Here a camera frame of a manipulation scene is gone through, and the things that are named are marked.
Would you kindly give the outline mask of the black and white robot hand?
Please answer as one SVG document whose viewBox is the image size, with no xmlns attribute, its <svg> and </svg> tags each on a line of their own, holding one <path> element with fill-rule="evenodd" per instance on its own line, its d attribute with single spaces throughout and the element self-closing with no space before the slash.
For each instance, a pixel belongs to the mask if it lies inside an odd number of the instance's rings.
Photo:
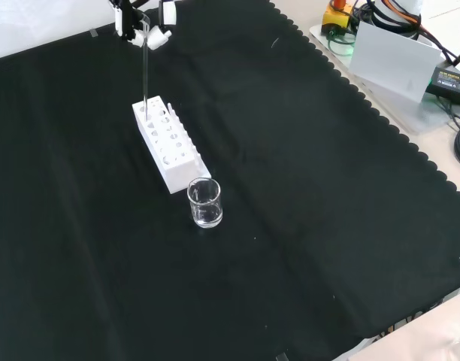
<svg viewBox="0 0 460 361">
<path fill-rule="evenodd" d="M 156 50 L 171 37 L 171 27 L 177 25 L 175 1 L 157 1 L 158 22 L 150 28 L 147 15 L 141 10 L 148 1 L 110 0 L 117 35 L 135 46 L 146 45 Z"/>
</svg>

